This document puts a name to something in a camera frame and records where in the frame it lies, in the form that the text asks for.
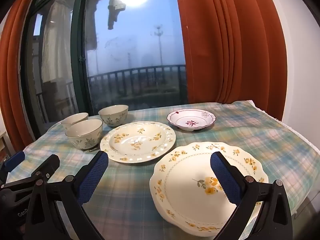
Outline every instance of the white wall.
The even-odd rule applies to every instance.
[[[282,122],[320,148],[320,27],[302,0],[273,0],[284,31],[288,86]],[[320,178],[308,195],[320,191]],[[320,211],[320,194],[312,201]]]
[[[3,27],[4,27],[4,22],[5,22],[5,20],[7,19],[8,13],[6,14],[6,16],[4,17],[4,19],[2,20],[2,22],[0,23],[0,38],[1,38],[1,33],[2,33],[2,30],[3,30]],[[4,122],[3,122],[3,118],[2,118],[2,114],[1,114],[1,109],[0,109],[0,130],[1,130],[1,131],[6,131],[6,128],[5,128]],[[4,136],[4,140],[5,140],[8,148],[9,148],[10,153],[11,153],[11,154],[14,154],[15,152],[14,152],[12,143],[11,143],[11,141],[10,141],[10,139],[9,139],[9,136],[8,136],[7,134]]]

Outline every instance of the metal pin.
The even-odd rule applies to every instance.
[[[253,181],[254,181],[254,178],[251,177],[251,176],[246,176],[246,177],[245,177],[245,180],[246,180],[247,182],[253,182]]]
[[[71,182],[71,181],[73,181],[73,176],[72,175],[66,176],[66,182]]]
[[[42,183],[43,183],[43,180],[42,179],[38,179],[37,182],[36,182],[36,185],[40,186]]]
[[[279,179],[276,180],[276,184],[277,184],[278,186],[282,186],[282,185],[283,185],[282,181],[279,180]]]

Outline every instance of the floral plate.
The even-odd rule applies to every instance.
[[[160,122],[133,122],[111,130],[100,142],[100,149],[111,160],[121,163],[141,163],[168,152],[176,134]]]
[[[269,181],[252,155],[222,142],[195,142],[169,152],[155,166],[149,183],[151,195],[165,220],[195,236],[216,236],[236,207],[210,167],[211,154],[216,151],[244,176]],[[248,224],[260,207],[257,203]]]
[[[182,130],[193,131],[212,125],[216,117],[201,109],[180,109],[168,114],[167,120]]]

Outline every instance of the blue sky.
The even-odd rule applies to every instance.
[[[161,36],[163,64],[185,64],[177,0],[147,0],[139,7],[127,6],[120,12],[113,30],[108,30],[108,5],[109,0],[100,0],[97,4],[98,47],[97,55],[94,50],[87,52],[89,76],[129,67],[160,65],[158,36],[154,35],[157,25],[162,25],[164,32]]]

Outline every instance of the small shallow dish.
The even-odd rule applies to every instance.
[[[182,130],[193,131],[212,125],[216,117],[201,109],[180,109],[168,114],[167,120]]]
[[[195,142],[163,156],[150,179],[152,199],[165,220],[195,236],[216,236],[236,208],[211,169],[211,154],[217,151],[243,176],[269,181],[261,163],[251,154],[222,142]],[[248,224],[260,207],[261,202],[257,202]]]
[[[66,136],[74,147],[80,150],[90,150],[97,146],[102,137],[102,121],[88,119],[72,125]]]
[[[77,122],[81,122],[84,120],[88,120],[88,113],[78,113],[78,114],[73,114],[71,116],[68,116],[67,118],[63,119],[61,121],[61,124],[65,129],[70,128],[72,125],[76,124]]]
[[[111,160],[121,163],[141,163],[168,152],[176,134],[160,122],[133,122],[111,130],[101,140],[100,149]]]
[[[117,127],[124,124],[128,115],[129,106],[127,105],[115,105],[108,106],[101,109],[98,114],[105,124],[110,127]]]

